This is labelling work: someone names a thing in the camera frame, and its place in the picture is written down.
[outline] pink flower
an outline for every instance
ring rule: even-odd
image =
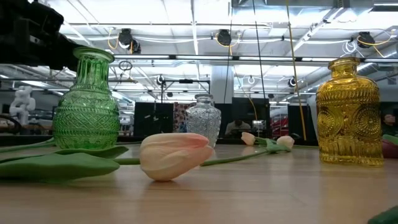
[[[154,180],[174,179],[212,155],[208,142],[206,137],[194,133],[149,136],[141,144],[141,169]]]
[[[248,146],[254,145],[254,142],[256,141],[256,137],[250,133],[245,133],[242,132],[242,137],[241,139],[246,143]]]
[[[294,144],[294,139],[290,136],[282,136],[278,140],[276,140],[276,144],[281,146],[286,146],[289,149],[292,149]]]

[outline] yellow glass vase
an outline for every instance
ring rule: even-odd
[[[320,160],[381,166],[379,88],[357,76],[358,58],[329,63],[331,80],[317,91]]]

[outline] embossed glass pattern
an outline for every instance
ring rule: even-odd
[[[62,149],[104,149],[115,145],[119,130],[118,103],[108,86],[114,57],[99,49],[80,47],[75,84],[59,101],[53,130]]]
[[[209,139],[209,146],[215,147],[221,125],[221,111],[212,106],[212,95],[196,95],[197,105],[187,109],[187,131]]]
[[[331,80],[317,91],[320,159],[381,166],[379,88],[357,76],[358,58],[330,62]]]

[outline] white statue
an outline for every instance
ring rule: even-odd
[[[28,124],[29,112],[36,108],[36,101],[30,97],[30,93],[32,93],[32,87],[20,86],[10,106],[10,115],[15,117],[21,125]]]

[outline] table surface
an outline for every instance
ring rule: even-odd
[[[128,147],[122,157],[137,157],[138,145]],[[212,159],[255,150],[219,145]],[[139,166],[122,166],[63,185],[0,183],[0,219],[7,224],[355,224],[395,205],[398,160],[387,159],[382,168],[321,164],[317,149],[299,147],[197,167],[171,182],[154,182]]]

